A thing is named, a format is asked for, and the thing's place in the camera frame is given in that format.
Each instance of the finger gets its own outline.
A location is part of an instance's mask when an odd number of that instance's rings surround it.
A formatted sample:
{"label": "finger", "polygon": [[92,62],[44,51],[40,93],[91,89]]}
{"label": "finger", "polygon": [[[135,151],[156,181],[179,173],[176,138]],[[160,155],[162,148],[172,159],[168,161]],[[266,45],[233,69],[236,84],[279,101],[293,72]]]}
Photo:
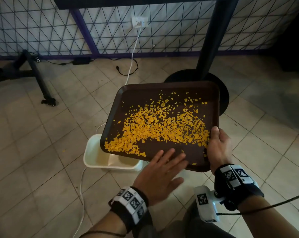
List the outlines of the finger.
{"label": "finger", "polygon": [[225,142],[225,141],[227,141],[228,139],[230,139],[230,137],[227,135],[226,132],[224,132],[223,129],[220,128],[219,139],[221,140],[221,142]]}
{"label": "finger", "polygon": [[210,140],[217,140],[219,139],[220,131],[217,126],[213,126],[211,129],[211,137]]}
{"label": "finger", "polygon": [[181,162],[184,158],[186,157],[185,153],[181,153],[179,154],[176,158],[174,158],[173,160],[169,161],[166,166],[165,166],[165,171],[170,170],[171,168],[173,168],[175,165],[177,165],[179,162]]}
{"label": "finger", "polygon": [[167,186],[167,192],[168,194],[170,194],[171,192],[173,192],[175,189],[178,188],[178,186],[180,186],[182,183],[184,182],[184,178],[182,177],[178,177],[173,179]]}
{"label": "finger", "polygon": [[154,158],[150,161],[150,165],[153,165],[153,164],[156,164],[159,159],[161,158],[161,156],[163,155],[164,151],[163,150],[160,150],[156,153],[156,155],[154,156]]}
{"label": "finger", "polygon": [[175,165],[172,169],[169,170],[168,173],[166,173],[167,179],[173,179],[177,174],[179,174],[180,171],[182,171],[184,168],[186,168],[188,165],[187,160],[183,160],[177,165]]}
{"label": "finger", "polygon": [[171,148],[170,150],[168,150],[163,157],[161,157],[161,159],[158,161],[158,166],[162,166],[164,164],[166,164],[169,160],[169,158],[173,155],[173,153],[175,153],[175,149]]}

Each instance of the white bin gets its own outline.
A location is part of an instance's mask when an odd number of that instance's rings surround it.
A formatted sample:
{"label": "white bin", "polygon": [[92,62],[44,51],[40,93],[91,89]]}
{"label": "white bin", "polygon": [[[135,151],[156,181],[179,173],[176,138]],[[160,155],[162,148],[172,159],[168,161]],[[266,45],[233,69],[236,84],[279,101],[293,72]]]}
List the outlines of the white bin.
{"label": "white bin", "polygon": [[101,134],[92,136],[84,152],[84,164],[90,168],[123,169],[140,171],[142,160],[105,153],[100,147]]}

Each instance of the wall socket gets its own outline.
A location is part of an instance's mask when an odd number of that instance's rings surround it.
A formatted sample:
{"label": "wall socket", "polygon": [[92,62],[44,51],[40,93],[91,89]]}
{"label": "wall socket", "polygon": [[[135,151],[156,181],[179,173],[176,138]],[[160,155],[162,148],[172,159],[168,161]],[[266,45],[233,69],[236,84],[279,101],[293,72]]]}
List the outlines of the wall socket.
{"label": "wall socket", "polygon": [[149,18],[148,17],[132,17],[132,26],[134,28],[148,27]]}

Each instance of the black metal pole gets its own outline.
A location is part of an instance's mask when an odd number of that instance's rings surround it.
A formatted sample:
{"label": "black metal pole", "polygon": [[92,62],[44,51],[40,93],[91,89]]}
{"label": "black metal pole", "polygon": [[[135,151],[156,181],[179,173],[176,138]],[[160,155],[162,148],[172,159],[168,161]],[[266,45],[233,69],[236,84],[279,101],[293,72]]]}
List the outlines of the black metal pole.
{"label": "black metal pole", "polygon": [[218,0],[196,67],[196,81],[205,79],[239,0]]}

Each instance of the tiled floor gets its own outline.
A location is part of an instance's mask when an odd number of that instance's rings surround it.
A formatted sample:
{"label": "tiled floor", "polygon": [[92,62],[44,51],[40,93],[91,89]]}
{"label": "tiled floor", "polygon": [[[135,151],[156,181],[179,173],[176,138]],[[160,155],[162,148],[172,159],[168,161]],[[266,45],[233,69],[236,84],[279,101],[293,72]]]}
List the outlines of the tiled floor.
{"label": "tiled floor", "polygon": [[[162,82],[177,70],[194,68],[196,61],[138,59],[139,70],[129,83]],[[129,64],[128,59],[99,59],[87,66],[39,63],[56,107],[41,104],[34,78],[0,83],[0,237],[72,237],[81,218],[78,195],[85,145],[107,120],[124,85],[126,77],[116,65],[127,73]],[[234,163],[246,168],[270,203],[299,195],[299,74],[283,73],[273,60],[258,56],[216,57],[210,72],[230,92],[220,127],[233,140]],[[109,210],[108,200],[136,176],[87,169],[82,187],[86,216],[77,237]],[[151,208],[158,229],[183,217],[194,186],[213,189],[211,172],[184,170],[179,176],[185,183]],[[299,200],[277,210],[299,230]],[[222,217],[218,225],[237,237],[251,237],[241,217]]]}

